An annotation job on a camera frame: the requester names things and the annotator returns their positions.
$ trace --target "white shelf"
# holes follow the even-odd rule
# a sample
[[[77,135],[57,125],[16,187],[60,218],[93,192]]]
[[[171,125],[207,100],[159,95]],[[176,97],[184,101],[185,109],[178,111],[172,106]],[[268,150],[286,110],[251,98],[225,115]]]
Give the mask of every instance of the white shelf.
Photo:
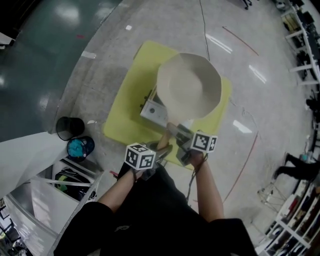
[[[282,214],[284,210],[288,209],[292,202],[295,200],[296,197],[299,197],[301,198],[303,196],[303,193],[307,187],[308,183],[304,180],[301,180],[298,184],[298,187],[296,188],[295,190],[295,193],[294,194],[291,194],[288,199],[284,202],[283,206],[281,207],[280,211],[278,212],[275,220],[276,221],[279,221],[281,220],[281,218],[286,218],[287,215],[285,214]],[[297,211],[299,210],[301,204],[299,205],[299,207],[297,208],[296,212],[294,213],[294,215],[290,218],[289,222],[296,216],[297,214]]]
[[[309,230],[311,229],[311,227],[315,224],[315,222],[317,221],[317,218],[319,217],[320,211],[317,213],[317,215],[315,216],[314,220],[312,221],[312,223],[310,224],[310,226],[308,227],[308,229],[305,231],[305,233],[303,234],[303,238],[305,238],[305,236],[308,234]]]
[[[310,184],[309,187],[308,187],[308,189],[307,189],[307,191],[306,191],[306,193],[305,193],[305,195],[304,195],[304,197],[303,197],[303,199],[302,199],[302,201],[299,203],[298,208],[295,210],[294,215],[292,216],[292,218],[290,219],[290,221],[289,221],[289,223],[288,223],[288,226],[289,226],[290,228],[292,228],[293,225],[296,223],[295,217],[296,217],[297,214],[299,213],[299,211],[300,211],[302,205],[304,204],[304,202],[306,201],[307,197],[308,197],[309,195],[311,195],[311,192],[312,192],[313,189],[314,189],[314,186],[313,186],[312,184]]]
[[[302,245],[304,245],[306,248],[310,248],[310,244],[307,243],[301,236],[299,236],[291,227],[289,227],[287,224],[285,224],[283,221],[279,221],[279,224],[287,231],[289,232],[295,239],[297,239]]]
[[[13,39],[0,32],[0,44],[9,45]]]
[[[281,253],[281,251],[284,249],[287,242],[289,242],[291,240],[291,238],[293,238],[292,235],[288,238],[288,240],[285,243],[283,243],[283,245],[278,250],[276,250],[276,252],[274,253],[273,256],[277,256],[279,253]]]
[[[81,175],[82,177],[85,177],[91,184],[95,181],[95,179],[89,177],[88,175],[85,175],[84,173],[78,171],[77,169],[75,169],[75,168],[71,167],[70,165],[67,165],[61,161],[58,161],[52,165],[52,179],[55,180],[56,175],[65,168],[71,169],[75,173]]]
[[[265,250],[269,250],[270,248],[272,248],[272,246],[274,246],[275,245],[275,243],[279,240],[279,238],[285,233],[285,229],[283,229],[282,231],[281,231],[281,233],[273,240],[273,242],[272,243],[270,243],[268,246],[267,246],[267,248],[265,249]]]
[[[266,234],[266,236],[268,237],[274,230],[275,228],[279,226],[279,224],[277,222],[275,222],[274,226],[270,229],[270,231]]]
[[[302,244],[297,241],[296,245],[289,251],[288,255],[290,255],[290,253],[292,253],[299,245],[302,245]]]
[[[305,252],[306,249],[302,249],[302,251],[298,254],[298,256],[301,256],[304,252]]]
[[[318,200],[319,200],[319,197],[316,197],[316,198],[313,200],[312,204],[310,205],[309,210],[306,212],[306,214],[305,214],[305,216],[303,217],[301,223],[300,223],[299,226],[296,228],[296,231],[299,231],[299,229],[301,228],[301,226],[303,226],[303,225],[306,223],[306,221],[310,218],[311,211],[315,208],[315,205],[317,204]]]
[[[11,194],[6,195],[4,201],[14,227],[30,252],[33,255],[47,255],[58,233],[26,211]]]
[[[266,255],[268,255],[268,256],[271,256],[270,254],[269,254],[269,252],[267,252],[267,250],[265,249],[265,250],[263,250],[264,252],[265,252],[265,254]]]
[[[57,234],[79,204],[53,185],[35,179],[31,179],[31,195],[34,216]]]
[[[317,229],[317,231],[314,233],[313,237],[310,239],[310,244],[312,243],[312,241],[315,239],[315,237],[317,236],[317,234],[319,233],[320,231],[320,227]]]

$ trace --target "black pants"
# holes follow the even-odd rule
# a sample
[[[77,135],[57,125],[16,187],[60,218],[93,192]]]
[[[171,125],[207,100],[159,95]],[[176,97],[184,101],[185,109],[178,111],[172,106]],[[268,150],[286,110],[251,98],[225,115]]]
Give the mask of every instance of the black pants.
[[[277,169],[279,174],[286,174],[297,180],[313,181],[319,173],[320,164],[318,162],[306,163],[291,154],[288,154],[286,160],[295,167],[281,166]]]
[[[124,162],[118,174],[117,180],[125,175],[130,169],[131,166]],[[186,202],[185,195],[177,189],[174,180],[170,177],[170,175],[167,173],[167,170],[162,165],[160,165],[160,167],[155,170],[155,174],[149,180],[148,182],[146,182],[139,179],[135,187],[143,187],[146,184],[149,185],[151,183],[154,187],[161,187],[162,185],[165,185],[168,189],[173,191],[173,193],[179,200],[181,200],[182,202]]]
[[[245,3],[245,6],[248,7],[248,8],[249,8],[249,5],[248,5],[247,1],[248,1],[250,4],[252,4],[252,2],[251,2],[250,0],[242,0],[242,1]]]

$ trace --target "gray floor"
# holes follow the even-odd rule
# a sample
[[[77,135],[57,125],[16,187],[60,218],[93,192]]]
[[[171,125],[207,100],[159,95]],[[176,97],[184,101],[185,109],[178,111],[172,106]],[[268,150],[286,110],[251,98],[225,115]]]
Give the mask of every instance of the gray floor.
[[[208,161],[225,200],[253,147],[242,175],[224,202],[224,209],[227,217],[243,219],[256,244],[262,236],[251,221],[264,231],[275,214],[261,204],[257,191],[271,181],[285,152],[297,156],[303,151],[311,132],[312,115],[305,110],[310,87],[298,87],[297,76],[288,72],[295,66],[295,59],[284,39],[288,32],[272,1],[254,0],[248,11],[240,0],[201,2],[206,33],[214,38],[208,40],[210,60],[233,84],[217,148]],[[125,146],[106,138],[102,126],[135,53],[146,40],[206,56],[199,1],[124,0],[85,48],[95,53],[96,58],[81,57],[75,66],[57,118],[72,115],[86,124],[94,121],[86,128],[96,142],[93,155],[106,171],[119,170]],[[251,133],[241,132],[233,125],[235,120]],[[173,164],[168,164],[167,170],[177,187],[186,193],[191,172]],[[106,172],[99,195],[113,182]],[[295,183],[284,176],[276,182],[285,195]],[[197,210],[196,198],[193,186],[190,204]]]
[[[82,51],[121,0],[43,0],[0,50],[0,142],[48,131]]]

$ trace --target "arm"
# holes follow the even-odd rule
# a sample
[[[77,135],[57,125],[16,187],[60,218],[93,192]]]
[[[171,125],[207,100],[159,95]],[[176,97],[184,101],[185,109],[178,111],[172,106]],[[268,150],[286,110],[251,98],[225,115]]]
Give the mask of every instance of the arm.
[[[210,167],[203,160],[202,153],[191,153],[190,163],[196,170],[200,167],[195,175],[199,214],[207,222],[212,222],[224,219],[224,206]]]
[[[139,179],[142,173],[142,171],[139,171],[136,174],[136,178]],[[134,174],[129,170],[98,200],[98,202],[108,206],[112,212],[115,213],[126,199],[134,183]]]

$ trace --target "shelving unit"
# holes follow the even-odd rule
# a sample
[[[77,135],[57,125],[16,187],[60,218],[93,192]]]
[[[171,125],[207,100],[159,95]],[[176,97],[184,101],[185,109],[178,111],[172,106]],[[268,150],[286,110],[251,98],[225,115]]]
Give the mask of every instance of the shelving unit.
[[[81,174],[88,182],[73,182],[54,179],[62,169]],[[94,201],[104,170],[96,163],[86,159],[81,163],[68,158],[53,164],[36,175],[29,182],[17,187],[4,197],[11,219],[24,244],[33,255],[53,255],[62,234],[71,219],[82,206]],[[55,185],[87,187],[83,197],[68,195]],[[84,225],[90,224],[90,218]]]
[[[314,190],[313,184],[302,180],[284,202],[261,241],[270,239],[264,249],[268,256],[303,256],[311,247],[320,232],[320,200]]]

